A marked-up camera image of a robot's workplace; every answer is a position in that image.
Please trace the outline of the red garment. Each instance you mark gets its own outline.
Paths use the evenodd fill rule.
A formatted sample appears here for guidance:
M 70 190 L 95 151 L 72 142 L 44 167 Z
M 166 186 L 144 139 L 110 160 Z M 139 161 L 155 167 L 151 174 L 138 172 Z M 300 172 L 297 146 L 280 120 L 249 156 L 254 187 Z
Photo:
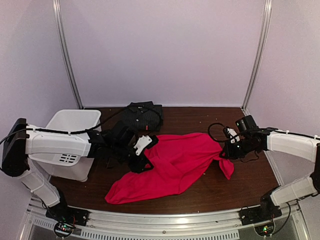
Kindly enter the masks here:
M 163 134 L 158 143 L 144 151 L 154 168 L 142 173 L 129 172 L 117 180 L 105 196 L 112 205 L 121 205 L 185 192 L 213 161 L 229 180 L 234 164 L 220 157 L 222 148 L 207 133 Z

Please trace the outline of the dark pinstriped shirt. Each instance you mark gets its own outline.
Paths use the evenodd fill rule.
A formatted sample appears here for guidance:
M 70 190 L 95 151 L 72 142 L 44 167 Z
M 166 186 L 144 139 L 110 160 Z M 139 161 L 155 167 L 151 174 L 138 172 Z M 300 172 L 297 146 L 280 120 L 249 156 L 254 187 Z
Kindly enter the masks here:
M 164 121 L 163 106 L 152 101 L 131 102 L 121 114 L 121 120 L 139 131 L 158 132 Z

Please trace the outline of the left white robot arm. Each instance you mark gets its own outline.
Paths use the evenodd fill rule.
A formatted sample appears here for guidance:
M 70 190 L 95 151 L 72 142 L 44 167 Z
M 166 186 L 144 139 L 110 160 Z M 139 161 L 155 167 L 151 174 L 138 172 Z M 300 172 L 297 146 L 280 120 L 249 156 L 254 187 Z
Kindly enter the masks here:
M 0 142 L 3 146 L 0 169 L 7 176 L 20 179 L 52 209 L 55 217 L 67 222 L 72 218 L 72 211 L 63 193 L 49 183 L 32 161 L 69 169 L 87 159 L 116 156 L 120 162 L 128 162 L 132 172 L 143 173 L 154 167 L 145 150 L 158 141 L 155 135 L 138 137 L 136 131 L 122 121 L 105 131 L 99 131 L 97 126 L 66 131 L 38 128 L 27 124 L 25 118 L 19 118 Z

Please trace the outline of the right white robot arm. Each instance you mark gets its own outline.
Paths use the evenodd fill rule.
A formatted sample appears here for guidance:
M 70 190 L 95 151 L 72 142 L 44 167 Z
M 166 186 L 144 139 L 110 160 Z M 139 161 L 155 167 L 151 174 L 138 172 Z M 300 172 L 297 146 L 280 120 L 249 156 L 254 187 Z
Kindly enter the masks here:
M 268 220 L 282 204 L 320 194 L 320 137 L 284 131 L 274 127 L 260 128 L 251 115 L 235 122 L 238 131 L 225 126 L 221 158 L 238 160 L 251 152 L 277 152 L 310 161 L 313 171 L 300 179 L 279 186 L 261 197 L 256 210 L 259 220 Z

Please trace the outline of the white plastic laundry bin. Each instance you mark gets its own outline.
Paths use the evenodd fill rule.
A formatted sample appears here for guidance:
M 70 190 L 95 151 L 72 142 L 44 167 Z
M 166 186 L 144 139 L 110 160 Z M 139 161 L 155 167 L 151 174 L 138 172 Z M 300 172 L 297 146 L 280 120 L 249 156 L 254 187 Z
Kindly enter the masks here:
M 99 110 L 63 109 L 55 113 L 47 129 L 60 131 L 81 131 L 100 123 Z M 92 158 L 67 153 L 37 153 L 29 158 L 37 162 L 49 175 L 85 182 L 93 164 Z

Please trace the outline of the right round circuit board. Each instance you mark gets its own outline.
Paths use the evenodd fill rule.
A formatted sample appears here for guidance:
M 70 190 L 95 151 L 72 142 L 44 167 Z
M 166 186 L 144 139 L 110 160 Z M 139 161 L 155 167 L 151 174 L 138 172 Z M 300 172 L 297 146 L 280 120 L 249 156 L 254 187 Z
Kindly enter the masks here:
M 258 236 L 266 238 L 273 234 L 275 230 L 275 224 L 272 222 L 268 222 L 260 225 L 255 225 L 254 230 Z

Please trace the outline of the round circuit board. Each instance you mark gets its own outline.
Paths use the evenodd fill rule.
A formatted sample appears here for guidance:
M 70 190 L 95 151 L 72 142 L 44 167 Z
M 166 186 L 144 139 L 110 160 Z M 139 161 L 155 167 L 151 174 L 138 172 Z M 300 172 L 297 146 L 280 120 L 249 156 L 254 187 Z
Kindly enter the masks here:
M 59 238 L 69 237 L 76 227 L 64 222 L 57 222 L 53 227 L 53 232 Z
M 273 234 L 275 230 L 275 224 L 272 222 L 268 222 L 260 225 L 255 225 L 254 230 L 258 236 L 266 238 Z

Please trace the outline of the left round circuit board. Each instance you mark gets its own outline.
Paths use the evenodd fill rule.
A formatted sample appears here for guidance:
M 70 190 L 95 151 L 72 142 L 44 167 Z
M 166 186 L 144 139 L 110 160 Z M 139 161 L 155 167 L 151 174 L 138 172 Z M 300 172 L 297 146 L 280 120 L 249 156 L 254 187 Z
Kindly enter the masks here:
M 64 222 L 57 222 L 53 227 L 53 232 L 59 238 L 69 237 L 76 227 Z

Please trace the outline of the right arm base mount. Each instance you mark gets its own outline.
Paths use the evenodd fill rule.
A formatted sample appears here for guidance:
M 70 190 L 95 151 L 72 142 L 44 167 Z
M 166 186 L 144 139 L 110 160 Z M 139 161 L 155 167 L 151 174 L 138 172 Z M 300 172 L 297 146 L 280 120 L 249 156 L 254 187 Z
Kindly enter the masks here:
M 278 205 L 272 202 L 269 195 L 264 195 L 260 199 L 260 205 L 255 207 L 243 207 L 238 212 L 243 226 L 257 224 L 260 222 L 271 221 L 281 217 L 282 211 Z

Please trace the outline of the front aluminium rail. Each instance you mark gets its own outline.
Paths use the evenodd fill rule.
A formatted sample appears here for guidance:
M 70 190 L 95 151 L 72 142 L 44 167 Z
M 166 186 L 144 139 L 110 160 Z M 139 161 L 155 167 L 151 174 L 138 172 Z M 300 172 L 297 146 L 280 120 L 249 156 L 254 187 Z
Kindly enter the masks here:
M 86 226 L 76 226 L 69 240 L 263 240 L 262 230 L 274 226 L 271 240 L 310 239 L 299 206 L 282 208 L 272 221 L 243 225 L 238 210 L 191 214 L 128 214 L 90 210 Z

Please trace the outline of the right aluminium frame post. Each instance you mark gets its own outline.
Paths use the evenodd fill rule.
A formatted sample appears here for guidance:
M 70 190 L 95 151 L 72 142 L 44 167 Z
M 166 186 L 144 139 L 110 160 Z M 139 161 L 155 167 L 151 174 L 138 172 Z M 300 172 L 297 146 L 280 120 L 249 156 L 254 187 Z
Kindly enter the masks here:
M 243 100 L 243 103 L 241 106 L 241 109 L 245 115 L 248 115 L 248 112 L 249 112 L 248 106 L 249 106 L 250 99 L 251 99 L 253 91 L 254 91 L 256 80 L 258 78 L 259 69 L 261 66 L 263 53 L 264 53 L 265 45 L 266 45 L 267 38 L 268 38 L 270 22 L 271 22 L 271 17 L 272 17 L 272 5 L 273 5 L 272 0 L 265 0 L 264 1 L 262 22 L 261 22 L 261 27 L 260 27 L 260 34 L 259 34 L 256 54 L 255 54 L 253 67 L 252 67 L 248 87 L 246 90 L 246 94 L 245 94 L 245 97 L 244 97 L 244 100 Z

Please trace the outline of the aluminium frame post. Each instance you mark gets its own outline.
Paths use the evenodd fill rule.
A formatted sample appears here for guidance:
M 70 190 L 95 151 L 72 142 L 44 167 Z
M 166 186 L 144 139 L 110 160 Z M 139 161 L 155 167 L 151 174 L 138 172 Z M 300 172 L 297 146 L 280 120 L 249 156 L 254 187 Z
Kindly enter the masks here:
M 260 27 L 260 34 L 259 34 L 256 54 L 255 54 L 253 67 L 252 67 L 248 87 L 246 90 L 246 94 L 245 94 L 245 97 L 244 97 L 244 100 L 243 100 L 243 103 L 241 106 L 241 109 L 245 115 L 248 115 L 248 112 L 249 112 L 248 106 L 249 106 L 250 99 L 251 99 L 253 91 L 254 91 L 256 80 L 258 78 L 259 69 L 261 66 L 263 53 L 264 53 L 265 45 L 266 45 L 267 38 L 268 38 L 270 22 L 271 22 L 271 17 L 272 17 L 272 5 L 273 5 L 272 0 L 265 0 L 264 1 L 262 22 L 261 22 L 261 27 Z
M 54 13 L 54 18 L 56 22 L 57 34 L 58 34 L 60 49 L 62 53 L 62 58 L 63 58 L 67 78 L 68 78 L 77 108 L 83 109 L 84 105 L 80 97 L 80 92 L 76 83 L 72 62 L 71 62 L 71 58 L 68 50 L 68 44 L 67 44 L 67 39 L 66 39 L 66 34 L 64 30 L 64 24 L 63 24 L 63 16 L 61 11 L 61 1 L 53 0 L 52 6 L 53 6 L 53 13 Z

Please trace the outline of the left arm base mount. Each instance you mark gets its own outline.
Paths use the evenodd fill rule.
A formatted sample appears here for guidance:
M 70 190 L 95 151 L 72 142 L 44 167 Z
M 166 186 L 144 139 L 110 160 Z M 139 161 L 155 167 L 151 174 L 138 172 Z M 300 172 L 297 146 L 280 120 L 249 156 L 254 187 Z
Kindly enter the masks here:
M 68 225 L 86 226 L 89 211 L 81 208 L 68 206 L 66 200 L 60 197 L 59 203 L 54 206 L 43 205 L 46 209 L 45 216 L 56 220 L 57 222 L 65 223 Z

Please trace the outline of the left aluminium frame post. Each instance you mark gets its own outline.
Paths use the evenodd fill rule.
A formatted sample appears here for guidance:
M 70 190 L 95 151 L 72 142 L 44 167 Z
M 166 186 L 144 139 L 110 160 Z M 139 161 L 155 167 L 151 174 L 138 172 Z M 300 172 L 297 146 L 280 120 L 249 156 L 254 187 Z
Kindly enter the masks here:
M 76 83 L 72 62 L 71 62 L 71 58 L 68 50 L 68 44 L 67 44 L 67 39 L 66 39 L 66 34 L 64 30 L 64 24 L 63 24 L 63 16 L 61 11 L 61 1 L 53 0 L 52 6 L 53 6 L 53 13 L 54 13 L 54 18 L 56 22 L 57 34 L 58 34 L 60 49 L 62 53 L 62 58 L 63 58 L 67 78 L 68 78 L 77 108 L 83 109 L 84 105 L 80 97 L 80 92 Z

